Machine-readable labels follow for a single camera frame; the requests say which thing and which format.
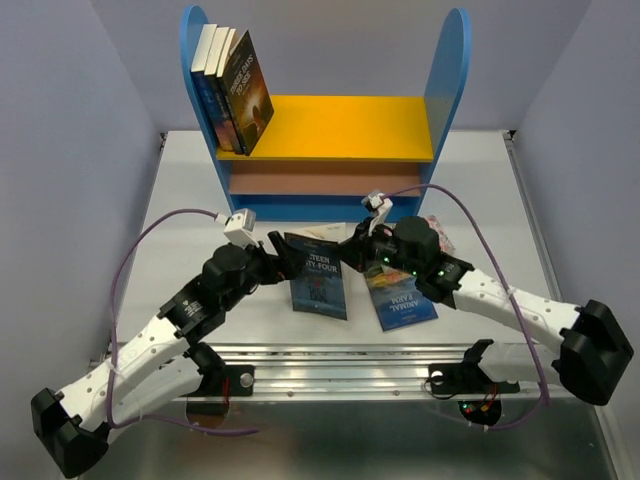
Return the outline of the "Nineteen Eighty-Four book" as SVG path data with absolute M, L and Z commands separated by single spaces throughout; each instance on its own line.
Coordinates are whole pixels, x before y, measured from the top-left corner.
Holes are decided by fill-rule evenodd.
M 293 310 L 346 321 L 344 277 L 341 261 L 334 252 L 346 239 L 346 224 L 303 227 L 285 232 L 284 238 L 308 254 L 301 274 L 290 281 Z

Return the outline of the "Little Women book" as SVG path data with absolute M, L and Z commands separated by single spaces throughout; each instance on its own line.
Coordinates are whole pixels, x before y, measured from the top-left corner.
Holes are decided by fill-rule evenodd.
M 439 223 L 438 219 L 434 215 L 429 215 L 426 217 L 426 220 L 429 227 L 438 234 L 440 249 L 444 253 L 454 256 L 456 254 L 456 249 L 449 237 L 446 235 L 444 228 Z

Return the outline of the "Three Days to See book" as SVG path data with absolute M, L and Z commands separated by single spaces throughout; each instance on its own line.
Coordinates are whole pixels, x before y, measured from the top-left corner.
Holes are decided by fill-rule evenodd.
M 220 79 L 242 153 L 250 155 L 274 107 L 248 30 L 233 44 Z

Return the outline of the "A Tale of Two Cities book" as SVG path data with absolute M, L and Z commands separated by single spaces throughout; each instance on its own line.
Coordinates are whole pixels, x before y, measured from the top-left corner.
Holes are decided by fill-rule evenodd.
M 231 119 L 223 87 L 223 72 L 235 39 L 235 28 L 219 27 L 214 29 L 212 44 L 205 64 L 205 80 L 213 95 L 210 118 L 217 137 L 218 146 L 223 151 L 240 154 L 241 144 Z

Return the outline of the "Jane Eyre book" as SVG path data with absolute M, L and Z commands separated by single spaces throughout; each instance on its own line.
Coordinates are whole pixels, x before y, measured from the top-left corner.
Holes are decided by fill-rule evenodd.
M 227 147 L 227 138 L 224 126 L 220 123 L 221 111 L 219 102 L 209 80 L 205 75 L 209 52 L 213 44 L 214 34 L 217 29 L 216 24 L 205 24 L 202 27 L 199 41 L 195 50 L 191 65 L 191 77 L 203 105 L 206 118 L 213 132 L 217 147 L 223 149 Z

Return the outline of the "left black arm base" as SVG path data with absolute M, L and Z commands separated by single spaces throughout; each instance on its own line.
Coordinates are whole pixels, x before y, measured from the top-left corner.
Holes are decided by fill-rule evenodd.
M 180 397 L 251 397 L 254 392 L 255 366 L 226 365 L 207 373 L 195 371 L 191 386 L 181 388 Z

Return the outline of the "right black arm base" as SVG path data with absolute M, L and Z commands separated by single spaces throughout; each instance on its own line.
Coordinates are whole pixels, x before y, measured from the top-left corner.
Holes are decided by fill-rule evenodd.
M 481 369 L 470 363 L 436 363 L 428 366 L 429 384 L 436 396 L 472 395 L 493 393 L 497 386 L 498 394 L 516 394 L 520 392 L 518 382 L 491 380 Z

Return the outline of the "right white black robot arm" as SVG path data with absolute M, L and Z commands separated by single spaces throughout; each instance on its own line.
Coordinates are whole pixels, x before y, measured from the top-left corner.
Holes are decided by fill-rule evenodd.
M 563 386 L 592 405 L 607 404 L 634 350 L 611 309 L 590 300 L 584 306 L 504 287 L 470 263 L 444 252 L 439 236 L 420 217 L 395 226 L 357 225 L 339 244 L 338 258 L 358 272 L 388 266 L 410 274 L 427 299 L 476 314 L 529 334 L 533 343 L 505 344 L 481 339 L 458 363 L 431 366 L 438 396 L 518 391 L 521 382 Z

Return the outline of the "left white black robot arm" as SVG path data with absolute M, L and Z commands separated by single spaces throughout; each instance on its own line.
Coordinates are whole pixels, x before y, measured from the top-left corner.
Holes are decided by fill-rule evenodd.
M 126 345 L 77 381 L 31 400 L 33 430 L 62 475 L 75 478 L 107 452 L 118 429 L 156 419 L 156 409 L 196 390 L 227 394 L 236 386 L 221 357 L 203 339 L 244 297 L 262 285 L 296 278 L 307 254 L 282 235 L 276 252 L 251 240 L 218 247 L 196 275 Z

